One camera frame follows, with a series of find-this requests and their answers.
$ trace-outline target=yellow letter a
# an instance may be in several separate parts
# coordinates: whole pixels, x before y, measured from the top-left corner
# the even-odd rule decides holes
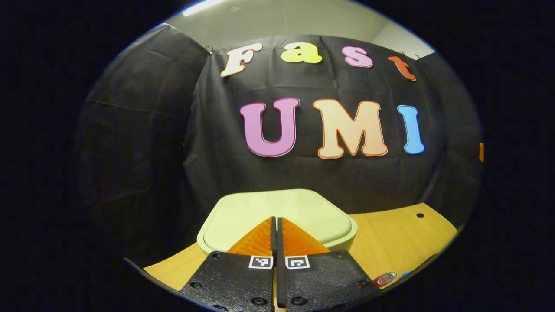
[[[294,42],[285,46],[281,59],[288,63],[318,63],[322,57],[318,55],[318,47],[308,42]]]

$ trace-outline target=ceiling light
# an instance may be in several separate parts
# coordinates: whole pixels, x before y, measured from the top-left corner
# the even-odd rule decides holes
[[[196,4],[196,5],[192,6],[192,7],[190,7],[190,8],[188,8],[188,9],[184,10],[184,11],[182,12],[182,14],[185,15],[185,16],[189,16],[189,15],[194,14],[194,13],[196,13],[196,12],[202,10],[202,9],[206,9],[206,8],[208,8],[208,7],[211,7],[211,6],[215,5],[215,4],[218,4],[218,3],[224,2],[224,1],[225,1],[225,0],[206,0],[206,1],[203,1],[203,2],[201,2],[201,3],[199,3],[199,4]]]

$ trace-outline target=light green tray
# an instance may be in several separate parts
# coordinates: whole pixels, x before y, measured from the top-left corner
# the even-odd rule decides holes
[[[349,250],[358,230],[350,216],[320,194],[290,189],[222,197],[196,239],[206,255],[212,251],[226,252],[271,216],[292,221],[331,251]]]

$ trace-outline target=screw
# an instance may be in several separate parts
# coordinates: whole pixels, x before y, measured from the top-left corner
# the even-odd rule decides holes
[[[303,297],[294,297],[291,300],[291,303],[294,304],[294,305],[303,305],[303,304],[306,304],[307,302],[308,302],[308,300],[306,300]]]
[[[223,311],[229,311],[226,307],[221,306],[221,305],[213,305],[213,307],[215,307],[216,309],[223,310]]]
[[[268,301],[266,301],[266,299],[264,298],[259,298],[259,297],[255,297],[251,300],[251,302],[255,305],[265,305],[266,303],[268,303]]]

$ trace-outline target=wall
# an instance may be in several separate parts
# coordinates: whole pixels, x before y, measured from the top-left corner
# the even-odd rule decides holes
[[[288,34],[319,34],[371,42],[389,19],[348,0],[227,0],[166,23],[215,49]]]
[[[435,52],[432,47],[418,36],[393,21],[389,21],[385,25],[376,38],[372,40],[372,43],[397,52],[402,51],[413,59],[422,58]]]

